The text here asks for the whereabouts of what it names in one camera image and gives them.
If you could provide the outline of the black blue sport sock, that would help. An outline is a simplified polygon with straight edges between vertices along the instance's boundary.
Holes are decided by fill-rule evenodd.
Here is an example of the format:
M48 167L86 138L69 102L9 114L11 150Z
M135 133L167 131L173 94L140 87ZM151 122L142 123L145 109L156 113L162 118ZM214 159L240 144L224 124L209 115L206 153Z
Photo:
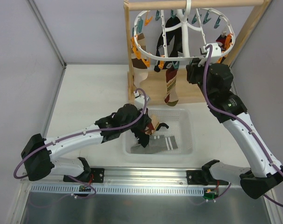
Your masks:
M180 19L178 17L169 18L166 22L166 27L170 28L180 23ZM163 47L163 37L162 33L158 38L158 42L156 45L156 56L160 56L159 49ZM166 32L166 41L167 46L169 46L170 42L174 39L173 49L169 55L169 57L179 57L179 55L183 54L182 50L182 29L177 28L175 30Z

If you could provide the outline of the brown cream striped sock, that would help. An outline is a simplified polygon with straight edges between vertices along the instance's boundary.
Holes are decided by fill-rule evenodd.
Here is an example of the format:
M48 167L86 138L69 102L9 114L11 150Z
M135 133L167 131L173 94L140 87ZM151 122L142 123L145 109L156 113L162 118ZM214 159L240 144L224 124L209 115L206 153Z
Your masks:
M137 42L140 44L141 48L146 51L146 39L144 33L138 35ZM131 47L131 61L133 65L134 85L136 88L139 88L140 83L148 77L148 68L141 58L137 58L133 51L133 47Z

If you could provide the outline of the white round clip hanger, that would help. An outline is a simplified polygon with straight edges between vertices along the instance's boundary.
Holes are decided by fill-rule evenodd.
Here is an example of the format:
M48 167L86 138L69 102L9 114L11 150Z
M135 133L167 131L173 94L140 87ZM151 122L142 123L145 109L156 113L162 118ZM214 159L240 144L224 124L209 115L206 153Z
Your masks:
M229 21L229 19L220 11L214 9L214 8L203 8L203 10L206 11L206 15L204 20L201 20L200 14L199 14L199 7L194 7L192 5L191 0L186 0L183 2L183 5L180 6L179 2L176 1L156 1L156 2L144 2L142 4L138 4L137 2L133 3L131 6L128 7L129 11L140 11L138 16L136 17L134 21L134 26L133 26L133 37L131 39L132 42L132 47L135 55L137 56L138 59L142 59L145 64L148 64L149 60L145 60L144 57L151 58L154 60L159 60L159 61L187 61L195 58L195 56L190 56L190 49L189 49L189 32L188 29L192 29L194 31L200 32L204 46L208 44L206 42L205 38L205 33L203 31L203 25L206 24L209 19L207 18L209 13L214 13L218 16L218 19L215 23L216 27L219 26L220 20L223 20L226 23L226 28L223 30L222 34L225 34L225 31L229 31L229 33L232 33L232 45L230 48L225 52L222 53L222 57L226 57L228 53L233 49L233 46L236 41L236 35L233 31L232 25ZM164 18L164 10L173 10L176 9L176 16L180 19L180 23L167 28L166 27L166 22ZM151 53L148 53L144 51L140 44L137 42L137 37L138 33L141 32L140 26L138 25L139 22L142 21L142 16L144 14L147 14L148 12L152 10L157 10L161 12L161 15L159 16L162 19L162 37L163 37L163 50L164 50L164 55L163 56L155 56ZM183 54L180 55L179 57L169 57L168 56L168 50L167 50L167 41L166 41L166 32L175 30L177 28L182 29L182 48L183 48ZM204 50L201 48L201 56L199 56L200 59L202 59L206 53Z

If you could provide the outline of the brown patterned sock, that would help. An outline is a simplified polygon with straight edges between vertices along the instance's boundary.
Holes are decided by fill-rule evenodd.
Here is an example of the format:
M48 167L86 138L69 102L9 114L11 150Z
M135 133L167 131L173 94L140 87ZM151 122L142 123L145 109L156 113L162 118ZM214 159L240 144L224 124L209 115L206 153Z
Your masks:
M156 115L152 114L150 118L151 118L151 122L147 124L145 129L145 133L147 135L153 135L160 124L158 117Z

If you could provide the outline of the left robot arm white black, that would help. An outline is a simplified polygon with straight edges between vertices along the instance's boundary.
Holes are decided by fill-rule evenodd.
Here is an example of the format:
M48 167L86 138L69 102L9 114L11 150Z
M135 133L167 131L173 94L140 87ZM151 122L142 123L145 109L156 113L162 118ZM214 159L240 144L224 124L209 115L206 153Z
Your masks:
M125 104L111 115L100 118L81 131L53 138L41 134L31 136L21 153L26 177L30 181L41 180L48 175L63 175L64 182L89 182L92 170L83 157L65 158L64 155L90 145L114 140L128 130L139 144L146 146L149 136L146 129L151 123L148 110Z

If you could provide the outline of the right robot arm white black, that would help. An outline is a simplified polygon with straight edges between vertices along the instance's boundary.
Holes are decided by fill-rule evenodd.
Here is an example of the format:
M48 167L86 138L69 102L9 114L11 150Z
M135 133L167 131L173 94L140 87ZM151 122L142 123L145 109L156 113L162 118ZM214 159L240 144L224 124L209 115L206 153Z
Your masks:
M194 58L186 70L187 81L198 85L210 112L234 137L249 163L243 168L212 160L202 166L201 184L226 181L257 199L283 182L283 164L261 139L242 100L230 90L229 67L221 63L201 66L200 59Z

